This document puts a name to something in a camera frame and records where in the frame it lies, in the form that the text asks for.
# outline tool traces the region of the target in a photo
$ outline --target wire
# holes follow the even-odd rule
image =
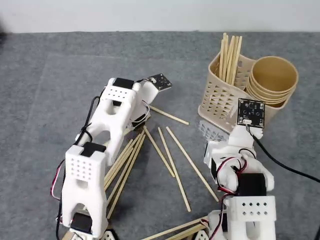
[[[283,163],[279,162],[277,159],[275,159],[267,150],[266,148],[263,146],[263,144],[260,142],[259,139],[256,138],[255,135],[253,135],[251,132],[250,132],[250,127],[247,125],[247,131],[250,133],[250,135],[253,137],[253,139],[256,141],[256,143],[259,145],[259,147],[262,149],[262,151],[264,151],[264,153],[272,160],[274,161],[276,164],[278,164],[280,167],[292,172],[292,173],[295,173],[295,174],[298,174],[298,175],[301,175],[303,177],[306,177],[308,179],[311,179],[313,181],[316,181],[317,183],[320,183],[320,179],[319,178],[316,178],[314,176],[311,176],[309,174],[306,174],[304,172],[301,172],[301,171],[298,171],[298,170],[295,170],[291,167],[288,167],[287,165],[284,165]]]
[[[147,109],[147,110],[146,110],[146,113],[144,114],[144,117],[143,117],[141,120],[131,121],[132,123],[141,123],[142,121],[144,121],[144,120],[147,118],[148,114],[150,113],[150,106],[149,106],[149,104],[148,104],[146,101],[144,101],[144,100],[142,100],[142,102],[144,103],[144,106],[145,106],[145,108]]]
[[[84,240],[78,233],[74,233],[78,238],[80,238],[81,240]]]
[[[228,161],[233,160],[233,159],[238,159],[238,158],[236,158],[236,157],[234,157],[234,156],[228,157],[226,160],[224,160],[224,161],[220,164],[220,166],[219,166],[219,167],[217,168],[217,170],[216,170],[216,183],[218,184],[218,190],[219,190],[219,191],[223,191],[223,192],[225,192],[225,193],[227,193],[227,194],[230,194],[230,195],[234,195],[235,192],[232,191],[232,190],[230,190],[230,189],[228,189],[228,188],[225,188],[225,187],[222,186],[222,185],[220,185],[220,183],[219,183],[219,172],[220,172],[220,170],[226,165],[226,163],[227,163]],[[241,167],[241,164],[240,164],[239,159],[238,159],[238,162],[239,162],[239,169],[242,170],[243,167]]]
[[[238,153],[240,154],[241,151],[243,151],[243,150],[246,150],[246,151],[250,152],[253,155],[254,159],[257,159],[256,155],[248,148],[240,148]]]
[[[84,134],[88,134],[88,136],[90,137],[90,139],[92,140],[92,136],[91,134],[87,131],[87,127],[90,126],[91,123],[89,123],[89,120],[90,120],[90,117],[91,117],[91,113],[92,113],[92,109],[94,107],[94,104],[95,104],[95,101],[96,99],[100,99],[99,96],[95,96],[92,100],[91,100],[91,105],[90,105],[90,108],[89,108],[89,113],[88,115],[86,116],[86,120],[85,120],[85,123],[83,125],[83,127],[81,128],[81,132],[80,132],[80,135],[79,137],[76,139],[75,143],[73,145],[78,145],[80,140],[82,139],[82,137],[84,136]]]
[[[224,212],[224,200],[226,197],[229,197],[229,196],[233,196],[233,194],[225,194],[223,195],[222,199],[221,199],[221,208],[220,208],[220,214],[219,214],[219,222],[218,222],[218,225],[215,227],[212,235],[209,237],[209,240],[212,240],[214,238],[214,236],[216,235],[219,227],[221,226],[222,224],[222,220],[223,220],[223,212]]]
[[[314,240],[320,240],[320,226],[319,226],[318,231],[316,232]]]
[[[66,179],[66,169],[64,169],[62,186],[64,185],[65,179]],[[60,238],[59,238],[59,228],[60,228],[61,211],[62,211],[62,193],[60,195],[58,215],[56,216],[57,221],[56,221],[56,226],[55,226],[55,236],[56,236],[57,240],[60,240]]]
[[[51,184],[51,188],[50,188],[50,194],[51,196],[54,198],[54,199],[57,199],[57,200],[60,200],[60,197],[57,197],[55,196],[55,186],[56,186],[56,183],[57,183],[57,179],[58,179],[58,176],[59,176],[59,173],[60,173],[60,170],[61,170],[61,167],[62,167],[62,164],[64,163],[64,159],[59,163],[58,167],[56,168],[56,172],[55,172],[55,175],[54,175],[54,178],[52,180],[52,184]]]

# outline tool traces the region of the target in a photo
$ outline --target red and white wire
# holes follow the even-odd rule
[[[62,162],[60,162],[60,164],[58,165],[58,167],[56,168],[56,172],[55,172],[55,175],[54,175],[54,178],[52,180],[52,184],[51,184],[51,187],[50,187],[50,195],[56,199],[56,200],[59,200],[60,201],[60,197],[57,197],[55,196],[55,186],[56,186],[56,183],[57,183],[57,179],[58,179],[58,176],[59,176],[59,173],[60,173],[60,170],[61,170],[61,167],[62,167],[62,164],[64,163],[64,160]]]

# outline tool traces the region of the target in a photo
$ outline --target black cable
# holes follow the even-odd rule
[[[255,142],[259,145],[259,147],[262,149],[262,151],[264,151],[264,153],[272,160],[274,161],[276,164],[278,164],[280,167],[283,167],[284,169],[292,172],[292,173],[295,173],[295,174],[298,174],[298,175],[301,175],[303,177],[306,177],[308,179],[311,179],[313,181],[316,181],[317,183],[320,183],[320,179],[319,178],[316,178],[314,176],[311,176],[309,174],[306,174],[304,172],[301,172],[301,171],[298,171],[298,170],[295,170],[291,167],[288,167],[286,165],[284,165],[283,163],[279,162],[277,159],[275,159],[266,149],[265,147],[263,146],[263,144],[260,142],[260,140],[258,138],[256,138],[255,135],[251,134],[251,136],[253,137],[253,139],[255,140]]]
[[[319,226],[318,231],[316,232],[314,240],[320,240],[320,226]]]
[[[247,149],[247,148],[240,148],[239,151],[238,151],[238,153],[240,153],[240,152],[243,151],[243,150],[247,150],[248,152],[250,152],[250,153],[253,155],[254,159],[257,159],[256,155],[255,155],[251,150],[249,150],[249,149]]]
[[[80,142],[80,140],[82,139],[82,137],[84,136],[85,133],[88,134],[88,132],[86,132],[86,128],[89,126],[89,120],[90,120],[90,117],[91,117],[91,112],[92,112],[92,109],[94,107],[94,104],[95,104],[95,100],[96,99],[99,99],[100,97],[99,96],[95,96],[92,101],[91,101],[91,105],[90,105],[90,109],[89,109],[89,113],[86,117],[86,120],[85,120],[85,123],[83,125],[83,127],[81,128],[81,132],[80,132],[80,135],[79,137],[76,139],[75,143],[73,145],[78,145],[78,143]]]
[[[74,233],[78,238],[80,238],[81,240],[84,240],[78,233]]]
[[[79,137],[76,139],[75,143],[73,145],[78,145],[80,140],[82,139],[82,137],[84,136],[84,134],[88,134],[91,142],[93,140],[91,134],[87,131],[87,127],[90,125],[89,123],[89,120],[90,120],[90,117],[91,117],[91,113],[92,113],[92,110],[94,108],[94,104],[95,104],[95,101],[96,99],[100,99],[99,96],[95,96],[92,101],[91,101],[91,104],[90,104],[90,108],[89,108],[89,112],[88,112],[88,115],[86,117],[86,120],[85,120],[85,124],[84,126],[81,128],[81,132],[80,132],[80,135]],[[62,187],[64,186],[64,183],[65,183],[65,179],[66,179],[66,169],[64,169],[64,174],[63,174],[63,181],[62,181]],[[56,239],[57,240],[60,240],[59,238],[59,228],[60,228],[60,218],[61,218],[61,212],[62,212],[62,193],[61,193],[61,196],[60,196],[60,201],[59,201],[59,210],[58,210],[58,215],[57,215],[57,221],[56,221],[56,227],[55,227],[55,236],[56,236]]]

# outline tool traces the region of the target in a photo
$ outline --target beige plastic basket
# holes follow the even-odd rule
[[[237,122],[238,98],[254,99],[244,91],[254,62],[255,60],[253,59],[243,55],[239,56],[234,86],[231,86],[217,77],[219,75],[220,64],[219,53],[208,66],[206,86],[202,102],[198,107],[198,114],[210,123],[230,133]],[[266,105],[265,126],[279,110],[286,106],[291,95],[292,93],[279,106]]]

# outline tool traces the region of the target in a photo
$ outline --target gray carpet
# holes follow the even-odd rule
[[[262,142],[283,163],[319,177],[320,34],[242,35],[243,55],[282,56],[300,75],[289,104],[272,120]],[[138,240],[218,209],[164,127],[171,127],[215,189],[203,164],[206,141],[198,130],[202,119],[197,106],[221,36],[208,32],[2,36],[0,239],[55,239],[58,202],[49,195],[55,168],[84,124],[91,98],[111,77],[137,80],[163,72],[173,88],[160,93],[153,105],[190,122],[185,126],[153,113],[147,126],[164,152],[157,131],[162,127],[192,211],[187,212],[176,180],[146,139],[111,217],[119,238]],[[278,167],[258,147],[257,153],[276,182],[272,194],[277,239],[312,239],[320,224],[319,185]]]

